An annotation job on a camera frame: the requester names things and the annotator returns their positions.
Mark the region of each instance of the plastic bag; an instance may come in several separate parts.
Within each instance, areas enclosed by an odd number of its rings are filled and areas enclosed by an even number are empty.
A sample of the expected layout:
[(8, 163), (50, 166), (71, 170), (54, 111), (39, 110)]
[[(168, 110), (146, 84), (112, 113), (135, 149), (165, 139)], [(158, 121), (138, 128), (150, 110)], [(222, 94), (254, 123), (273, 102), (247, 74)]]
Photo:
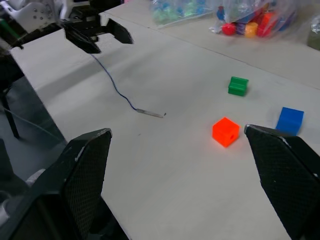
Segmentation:
[(320, 15), (312, 19), (307, 45), (320, 51)]
[(270, 37), (294, 22), (299, 6), (297, 0), (223, 0), (216, 12), (219, 21), (210, 30), (228, 36)]
[(221, 0), (154, 0), (152, 18), (159, 27), (200, 17), (217, 9)]

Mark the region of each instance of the floor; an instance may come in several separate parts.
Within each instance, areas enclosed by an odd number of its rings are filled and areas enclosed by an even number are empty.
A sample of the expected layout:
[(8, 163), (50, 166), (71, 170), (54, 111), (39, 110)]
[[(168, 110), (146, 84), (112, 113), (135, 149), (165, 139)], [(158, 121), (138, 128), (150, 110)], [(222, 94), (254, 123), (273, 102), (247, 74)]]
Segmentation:
[(0, 138), (4, 140), (15, 174), (26, 180), (36, 171), (48, 168), (58, 158), (66, 143), (25, 77), (13, 84), (7, 99), (12, 112), (56, 136), (52, 137), (15, 117), (21, 137), (16, 139), (11, 132), (5, 113), (0, 110)]

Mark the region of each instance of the table surface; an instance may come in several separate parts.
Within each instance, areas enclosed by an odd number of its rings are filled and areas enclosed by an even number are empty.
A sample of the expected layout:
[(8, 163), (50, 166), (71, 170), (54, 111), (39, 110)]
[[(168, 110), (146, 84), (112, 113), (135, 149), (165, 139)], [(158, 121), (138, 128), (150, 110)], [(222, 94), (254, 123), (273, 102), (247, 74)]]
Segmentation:
[[(320, 91), (112, 18), (135, 43), (102, 35), (97, 58), (137, 108), (164, 118), (133, 111), (62, 31), (12, 54), (67, 141), (111, 128), (102, 196), (125, 232), (133, 240), (289, 240), (260, 186), (243, 127), (274, 128), (283, 106), (302, 110), (300, 137), (319, 152)], [(249, 79), (245, 97), (227, 93), (232, 76)], [(242, 126), (228, 148), (211, 137), (223, 116)]]

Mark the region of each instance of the chair leg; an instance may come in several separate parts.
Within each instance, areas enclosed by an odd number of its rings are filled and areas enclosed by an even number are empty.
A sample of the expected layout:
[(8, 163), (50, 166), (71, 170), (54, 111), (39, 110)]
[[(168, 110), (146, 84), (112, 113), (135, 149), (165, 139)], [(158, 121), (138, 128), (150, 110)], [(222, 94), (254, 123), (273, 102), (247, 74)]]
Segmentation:
[[(3, 105), (3, 107), (4, 107), (5, 109), (10, 110), (6, 96), (1, 96), (1, 102), (2, 102), (2, 105)], [(18, 133), (17, 126), (16, 126), (16, 124), (15, 124), (14, 117), (12, 116), (11, 112), (4, 111), (4, 113), (5, 113), (5, 115), (6, 115), (6, 118), (7, 118), (8, 121), (9, 121), (9, 124), (10, 124), (10, 127), (11, 127), (11, 130), (12, 130), (12, 133), (13, 133), (14, 137), (15, 137), (16, 139), (19, 139), (20, 136), (19, 136), (19, 133)]]

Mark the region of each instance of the green block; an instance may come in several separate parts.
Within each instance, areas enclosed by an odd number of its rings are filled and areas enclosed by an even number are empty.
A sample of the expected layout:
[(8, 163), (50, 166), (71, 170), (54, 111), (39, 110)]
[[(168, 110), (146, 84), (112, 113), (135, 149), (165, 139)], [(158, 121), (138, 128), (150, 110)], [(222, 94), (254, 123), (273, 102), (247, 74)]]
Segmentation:
[(233, 76), (229, 84), (228, 93), (238, 96), (246, 95), (248, 82), (248, 79)]

